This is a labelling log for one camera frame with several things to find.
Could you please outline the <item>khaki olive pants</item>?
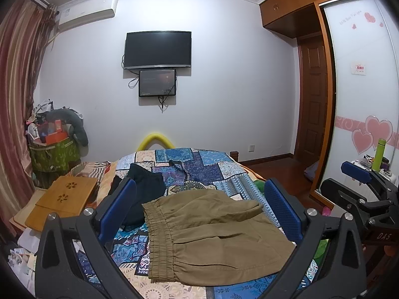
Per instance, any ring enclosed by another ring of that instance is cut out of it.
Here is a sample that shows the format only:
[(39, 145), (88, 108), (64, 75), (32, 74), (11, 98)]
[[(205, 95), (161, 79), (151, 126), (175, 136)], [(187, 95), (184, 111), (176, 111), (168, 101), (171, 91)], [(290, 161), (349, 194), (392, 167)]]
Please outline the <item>khaki olive pants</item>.
[(192, 189), (143, 205), (153, 282), (229, 286), (279, 272), (294, 244), (254, 200)]

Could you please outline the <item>dark navy folded garment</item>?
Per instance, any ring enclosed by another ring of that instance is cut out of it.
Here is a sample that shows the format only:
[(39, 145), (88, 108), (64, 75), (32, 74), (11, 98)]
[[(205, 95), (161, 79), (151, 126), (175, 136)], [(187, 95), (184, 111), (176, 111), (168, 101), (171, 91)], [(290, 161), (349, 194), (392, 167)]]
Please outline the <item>dark navy folded garment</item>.
[(143, 205), (164, 195), (166, 185), (161, 173), (151, 173), (132, 163), (128, 179), (119, 196), (105, 216), (105, 226), (130, 231), (145, 223)]

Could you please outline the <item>green water bottle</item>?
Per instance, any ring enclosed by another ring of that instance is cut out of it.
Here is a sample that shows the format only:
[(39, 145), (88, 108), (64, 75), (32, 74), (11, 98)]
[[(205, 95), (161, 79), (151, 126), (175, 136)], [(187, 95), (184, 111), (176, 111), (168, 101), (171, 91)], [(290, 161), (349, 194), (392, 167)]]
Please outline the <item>green water bottle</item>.
[(382, 159), (384, 157), (384, 151), (386, 147), (386, 140), (383, 138), (380, 138), (377, 143), (377, 148), (375, 150), (375, 156), (373, 158), (373, 164), (372, 164), (372, 170), (379, 172), (380, 167), (382, 164)]

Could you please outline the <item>yellow curved headboard tube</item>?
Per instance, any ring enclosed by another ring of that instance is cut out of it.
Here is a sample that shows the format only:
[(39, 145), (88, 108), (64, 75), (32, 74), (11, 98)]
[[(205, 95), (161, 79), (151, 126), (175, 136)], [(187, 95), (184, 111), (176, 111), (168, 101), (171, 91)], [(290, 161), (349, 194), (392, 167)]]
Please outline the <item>yellow curved headboard tube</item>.
[(163, 134), (154, 132), (154, 133), (148, 134), (143, 139), (143, 141), (138, 146), (137, 151), (147, 150), (149, 145), (151, 145), (152, 143), (155, 143), (155, 142), (163, 145), (163, 147), (165, 149), (173, 149), (175, 147), (175, 145), (173, 145), (173, 143), (171, 143), (171, 141), (167, 137), (165, 137)]

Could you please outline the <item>orange fleece blanket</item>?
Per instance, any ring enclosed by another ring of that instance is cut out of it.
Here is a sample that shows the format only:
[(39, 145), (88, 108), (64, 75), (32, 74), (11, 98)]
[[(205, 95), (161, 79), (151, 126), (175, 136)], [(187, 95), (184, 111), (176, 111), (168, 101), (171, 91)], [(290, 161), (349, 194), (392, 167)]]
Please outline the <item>orange fleece blanket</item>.
[(235, 160), (233, 160), (233, 162), (239, 165), (250, 176), (250, 179), (254, 182), (259, 191), (264, 192), (264, 185), (266, 182), (266, 179), (264, 179), (264, 177)]

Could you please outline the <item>bamboo lap table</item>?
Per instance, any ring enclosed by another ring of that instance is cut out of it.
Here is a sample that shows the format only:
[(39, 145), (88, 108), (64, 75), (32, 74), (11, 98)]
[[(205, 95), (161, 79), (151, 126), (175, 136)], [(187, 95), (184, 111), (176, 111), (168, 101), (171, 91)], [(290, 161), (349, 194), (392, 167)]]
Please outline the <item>bamboo lap table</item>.
[(36, 202), (25, 221), (26, 226), (42, 231), (50, 213), (57, 213), (61, 218), (78, 216), (97, 184), (98, 179), (95, 177), (58, 177)]

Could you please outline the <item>blue patchwork bedspread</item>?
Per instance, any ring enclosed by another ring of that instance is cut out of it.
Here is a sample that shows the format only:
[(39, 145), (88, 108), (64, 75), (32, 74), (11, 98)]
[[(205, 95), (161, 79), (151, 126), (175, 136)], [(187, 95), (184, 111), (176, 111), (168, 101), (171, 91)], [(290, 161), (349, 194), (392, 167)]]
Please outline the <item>blue patchwork bedspread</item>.
[(140, 150), (70, 173), (95, 179), (94, 207), (124, 178), (137, 185), (110, 254), (143, 298), (259, 298), (299, 243), (267, 181), (223, 152)]

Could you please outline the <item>brown wooden door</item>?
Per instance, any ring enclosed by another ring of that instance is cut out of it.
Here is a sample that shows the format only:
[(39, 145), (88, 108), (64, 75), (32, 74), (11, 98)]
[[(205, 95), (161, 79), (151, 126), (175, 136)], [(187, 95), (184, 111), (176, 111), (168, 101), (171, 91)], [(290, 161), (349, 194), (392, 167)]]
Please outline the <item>brown wooden door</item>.
[(322, 36), (299, 41), (299, 122), (296, 159), (312, 165), (320, 158), (327, 117), (327, 63)]

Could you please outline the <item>green storage basket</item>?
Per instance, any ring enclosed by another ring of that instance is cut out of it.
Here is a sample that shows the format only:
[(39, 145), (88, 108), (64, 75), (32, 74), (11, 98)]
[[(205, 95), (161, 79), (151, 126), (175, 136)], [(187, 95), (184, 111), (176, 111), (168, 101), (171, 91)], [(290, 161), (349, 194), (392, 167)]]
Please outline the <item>green storage basket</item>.
[(71, 168), (81, 162), (78, 145), (66, 138), (52, 145), (29, 145), (33, 170), (34, 185), (48, 189), (61, 175), (66, 175)]

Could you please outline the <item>orange box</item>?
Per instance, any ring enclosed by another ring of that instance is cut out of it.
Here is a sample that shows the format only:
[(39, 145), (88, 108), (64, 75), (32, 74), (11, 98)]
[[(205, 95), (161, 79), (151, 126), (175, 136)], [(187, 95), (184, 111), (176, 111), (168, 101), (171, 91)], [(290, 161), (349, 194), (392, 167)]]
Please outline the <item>orange box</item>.
[(67, 137), (68, 137), (68, 134), (64, 131), (54, 132), (51, 134), (46, 134), (44, 132), (39, 133), (39, 138), (41, 139), (41, 142), (45, 143), (46, 145), (52, 145), (55, 143), (59, 143), (59, 142), (65, 140)]

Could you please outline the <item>wooden wardrobe with white door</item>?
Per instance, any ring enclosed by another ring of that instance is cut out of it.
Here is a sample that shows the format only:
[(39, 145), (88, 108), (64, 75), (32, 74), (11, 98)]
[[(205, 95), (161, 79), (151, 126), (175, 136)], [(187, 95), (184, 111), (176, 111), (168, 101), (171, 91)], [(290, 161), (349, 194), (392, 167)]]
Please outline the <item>wooden wardrobe with white door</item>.
[(262, 25), (289, 38), (322, 36), (327, 117), (312, 194), (331, 177), (375, 201), (341, 165), (374, 155), (386, 140), (388, 180), (398, 176), (398, 27), (379, 0), (258, 0)]

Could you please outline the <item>white air conditioner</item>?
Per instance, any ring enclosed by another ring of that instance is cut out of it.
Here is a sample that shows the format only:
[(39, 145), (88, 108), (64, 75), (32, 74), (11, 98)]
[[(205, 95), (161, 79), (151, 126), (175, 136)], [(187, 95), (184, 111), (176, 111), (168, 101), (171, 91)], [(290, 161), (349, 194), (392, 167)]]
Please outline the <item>white air conditioner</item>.
[(68, 7), (60, 12), (60, 32), (100, 20), (113, 18), (118, 0), (88, 0)]

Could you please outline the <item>striped red curtain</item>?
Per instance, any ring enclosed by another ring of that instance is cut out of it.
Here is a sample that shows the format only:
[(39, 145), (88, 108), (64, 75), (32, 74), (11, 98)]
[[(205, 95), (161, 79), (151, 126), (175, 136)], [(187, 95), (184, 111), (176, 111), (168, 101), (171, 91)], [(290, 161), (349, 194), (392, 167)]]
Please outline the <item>striped red curtain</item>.
[(11, 237), (16, 229), (9, 220), (34, 193), (25, 124), (55, 13), (54, 5), (16, 0), (1, 23), (1, 234)]

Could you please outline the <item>small black wall monitor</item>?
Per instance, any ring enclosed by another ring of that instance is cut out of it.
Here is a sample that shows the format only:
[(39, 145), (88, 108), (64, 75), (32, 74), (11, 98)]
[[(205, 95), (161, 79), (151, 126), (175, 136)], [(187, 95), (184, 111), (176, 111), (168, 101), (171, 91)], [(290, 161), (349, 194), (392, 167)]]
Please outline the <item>small black wall monitor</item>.
[(139, 96), (175, 96), (177, 73), (174, 69), (141, 70)]

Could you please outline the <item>black wall television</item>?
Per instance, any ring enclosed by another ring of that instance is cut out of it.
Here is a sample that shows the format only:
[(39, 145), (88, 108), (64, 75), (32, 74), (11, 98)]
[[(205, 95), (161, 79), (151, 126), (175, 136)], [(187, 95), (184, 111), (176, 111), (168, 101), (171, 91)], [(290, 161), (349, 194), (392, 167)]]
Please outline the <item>black wall television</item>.
[(192, 35), (188, 31), (143, 31), (126, 34), (125, 70), (190, 68)]

